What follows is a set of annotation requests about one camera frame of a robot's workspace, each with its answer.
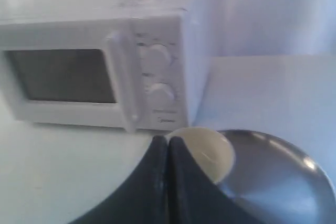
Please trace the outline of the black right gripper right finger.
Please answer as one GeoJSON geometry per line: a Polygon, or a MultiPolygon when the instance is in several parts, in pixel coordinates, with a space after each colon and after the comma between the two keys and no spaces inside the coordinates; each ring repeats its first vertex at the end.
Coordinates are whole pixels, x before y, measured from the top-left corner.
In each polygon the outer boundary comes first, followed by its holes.
{"type": "Polygon", "coordinates": [[[260,223],[206,176],[180,137],[168,146],[167,203],[169,223],[260,223]]]}

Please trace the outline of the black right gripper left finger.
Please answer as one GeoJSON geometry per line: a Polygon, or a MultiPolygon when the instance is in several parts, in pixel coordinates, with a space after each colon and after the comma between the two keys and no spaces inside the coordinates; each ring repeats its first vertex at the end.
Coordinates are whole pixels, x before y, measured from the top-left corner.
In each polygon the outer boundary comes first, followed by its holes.
{"type": "Polygon", "coordinates": [[[130,176],[72,223],[166,223],[167,150],[166,138],[154,136],[130,176]]]}

